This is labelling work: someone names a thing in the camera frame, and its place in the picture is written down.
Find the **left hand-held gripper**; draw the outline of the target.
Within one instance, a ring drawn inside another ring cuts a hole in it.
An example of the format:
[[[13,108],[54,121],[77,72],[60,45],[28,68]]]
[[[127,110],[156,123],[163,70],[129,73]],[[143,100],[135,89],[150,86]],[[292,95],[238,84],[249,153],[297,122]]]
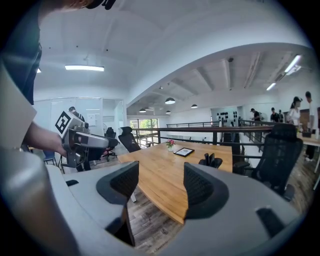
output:
[[[88,124],[70,111],[63,111],[54,126],[66,151],[66,167],[81,165],[88,157],[86,148],[106,149],[119,144],[115,138],[90,134]]]

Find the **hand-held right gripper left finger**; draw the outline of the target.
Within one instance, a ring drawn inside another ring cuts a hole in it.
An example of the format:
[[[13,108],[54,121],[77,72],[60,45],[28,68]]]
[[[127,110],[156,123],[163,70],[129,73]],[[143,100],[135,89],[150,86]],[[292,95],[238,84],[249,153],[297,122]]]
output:
[[[76,201],[99,226],[135,246],[128,201],[139,182],[138,161],[65,174],[63,178]]]

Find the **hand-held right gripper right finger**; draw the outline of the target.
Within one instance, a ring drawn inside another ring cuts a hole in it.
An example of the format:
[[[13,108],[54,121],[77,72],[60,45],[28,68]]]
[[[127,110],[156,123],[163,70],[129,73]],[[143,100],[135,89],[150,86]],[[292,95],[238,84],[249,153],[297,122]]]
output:
[[[182,230],[158,256],[269,256],[302,221],[281,196],[252,178],[184,164]]]

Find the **black cloth bundle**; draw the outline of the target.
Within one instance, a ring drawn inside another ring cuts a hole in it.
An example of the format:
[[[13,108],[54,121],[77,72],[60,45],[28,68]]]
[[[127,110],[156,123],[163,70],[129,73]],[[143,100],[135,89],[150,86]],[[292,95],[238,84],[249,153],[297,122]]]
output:
[[[221,158],[215,158],[214,153],[211,155],[205,153],[204,159],[201,159],[198,164],[218,169],[222,163],[223,160]]]

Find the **person's left forearm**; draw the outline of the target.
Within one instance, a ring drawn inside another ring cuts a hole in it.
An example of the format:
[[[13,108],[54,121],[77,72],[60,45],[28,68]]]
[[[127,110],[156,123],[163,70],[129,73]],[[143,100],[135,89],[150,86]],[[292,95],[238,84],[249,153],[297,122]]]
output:
[[[23,142],[39,150],[56,152],[63,157],[67,156],[67,152],[63,148],[61,136],[40,127],[35,122],[30,124]]]

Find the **black and red office chair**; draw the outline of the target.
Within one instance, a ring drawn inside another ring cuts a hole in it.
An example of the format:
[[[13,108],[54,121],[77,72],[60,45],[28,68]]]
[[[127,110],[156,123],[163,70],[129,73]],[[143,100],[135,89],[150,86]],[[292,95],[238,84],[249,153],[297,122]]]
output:
[[[107,139],[111,139],[111,142],[109,142],[108,147],[102,153],[102,157],[105,157],[106,161],[109,162],[110,157],[118,157],[117,154],[114,152],[114,149],[119,144],[119,142],[116,139],[116,132],[114,132],[114,130],[111,127],[107,129],[105,137]]]

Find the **black mesh office chair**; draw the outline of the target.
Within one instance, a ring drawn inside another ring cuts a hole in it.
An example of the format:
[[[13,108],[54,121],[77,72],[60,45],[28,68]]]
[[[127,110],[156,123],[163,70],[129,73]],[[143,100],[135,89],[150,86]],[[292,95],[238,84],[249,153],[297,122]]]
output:
[[[149,148],[158,144],[156,141],[148,141],[148,138],[153,138],[149,134],[132,134],[133,129],[129,126],[121,127],[121,129],[122,133],[118,136],[118,139],[129,153],[141,150],[141,146]]]
[[[288,183],[291,172],[301,154],[303,141],[297,137],[293,124],[278,123],[265,137],[262,156],[256,167],[248,162],[233,165],[235,174],[257,180],[290,202],[295,188]]]

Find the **blue chair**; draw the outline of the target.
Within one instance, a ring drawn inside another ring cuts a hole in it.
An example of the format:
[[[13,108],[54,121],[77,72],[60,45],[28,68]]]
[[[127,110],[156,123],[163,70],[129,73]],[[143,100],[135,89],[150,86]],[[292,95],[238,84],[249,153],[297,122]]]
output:
[[[45,164],[48,164],[49,162],[52,162],[52,164],[53,164],[54,166],[57,166],[57,167],[59,166],[59,165],[58,165],[58,162],[57,162],[57,160],[56,160],[55,152],[54,152],[54,151],[44,150],[43,153],[44,153],[43,162],[44,162]]]

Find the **large window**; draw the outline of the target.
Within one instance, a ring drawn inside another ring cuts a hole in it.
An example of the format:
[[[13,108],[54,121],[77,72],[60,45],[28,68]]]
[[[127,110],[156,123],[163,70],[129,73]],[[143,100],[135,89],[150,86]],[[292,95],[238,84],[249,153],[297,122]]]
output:
[[[158,119],[130,119],[129,124],[132,128],[132,134],[141,149],[149,148],[159,143]]]

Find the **wooden table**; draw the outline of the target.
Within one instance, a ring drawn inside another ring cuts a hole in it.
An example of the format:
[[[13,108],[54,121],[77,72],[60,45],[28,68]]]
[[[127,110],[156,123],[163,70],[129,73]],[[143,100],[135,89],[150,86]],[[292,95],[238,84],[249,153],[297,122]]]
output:
[[[194,152],[187,157],[174,154],[182,148],[193,149]],[[138,188],[158,209],[183,224],[188,209],[184,163],[198,164],[206,153],[222,159],[220,170],[232,172],[232,147],[224,145],[176,141],[173,151],[168,151],[166,144],[161,143],[117,158],[121,163],[138,161]]]

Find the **white-legged work table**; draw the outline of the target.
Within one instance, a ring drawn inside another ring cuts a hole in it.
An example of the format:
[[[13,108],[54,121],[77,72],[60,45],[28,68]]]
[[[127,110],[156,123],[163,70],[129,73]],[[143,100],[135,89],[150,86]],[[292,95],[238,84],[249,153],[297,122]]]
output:
[[[320,137],[317,137],[316,134],[312,134],[310,137],[305,137],[302,133],[298,133],[297,137],[303,141],[304,145],[315,146],[319,148],[319,155],[314,169],[314,173],[318,173],[317,180],[313,186],[313,190],[315,191],[320,182]]]

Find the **person's black shirt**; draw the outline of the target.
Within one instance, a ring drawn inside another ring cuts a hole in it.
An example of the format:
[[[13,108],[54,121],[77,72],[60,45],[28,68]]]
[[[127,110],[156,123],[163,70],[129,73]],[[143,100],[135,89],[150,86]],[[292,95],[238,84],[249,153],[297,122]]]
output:
[[[23,16],[1,54],[7,72],[31,105],[34,104],[34,81],[42,57],[40,6],[41,3],[37,2]]]

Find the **brown wooden counter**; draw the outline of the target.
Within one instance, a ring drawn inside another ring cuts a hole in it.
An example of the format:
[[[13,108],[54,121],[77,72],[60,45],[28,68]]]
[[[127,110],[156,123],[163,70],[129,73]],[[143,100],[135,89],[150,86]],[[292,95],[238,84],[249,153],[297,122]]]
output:
[[[310,117],[310,111],[308,108],[300,110],[299,122],[303,131],[307,131],[309,128],[309,117]]]

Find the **black picture frame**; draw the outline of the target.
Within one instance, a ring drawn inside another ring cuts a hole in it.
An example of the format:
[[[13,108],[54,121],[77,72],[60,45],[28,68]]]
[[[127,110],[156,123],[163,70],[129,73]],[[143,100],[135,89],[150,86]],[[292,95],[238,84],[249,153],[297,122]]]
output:
[[[187,156],[189,156],[190,154],[192,154],[195,150],[194,149],[190,149],[190,148],[181,148],[177,151],[174,152],[175,155],[178,155],[180,157],[184,157],[186,158]]]

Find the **white wall display panel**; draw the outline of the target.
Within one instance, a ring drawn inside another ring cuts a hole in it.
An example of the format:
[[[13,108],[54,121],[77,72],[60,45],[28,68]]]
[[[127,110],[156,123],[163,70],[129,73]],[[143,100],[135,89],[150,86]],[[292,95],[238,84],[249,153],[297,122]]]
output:
[[[231,122],[233,122],[233,124],[237,126],[240,111],[236,106],[212,108],[211,117],[214,122],[221,121],[222,124],[226,126],[231,125]]]

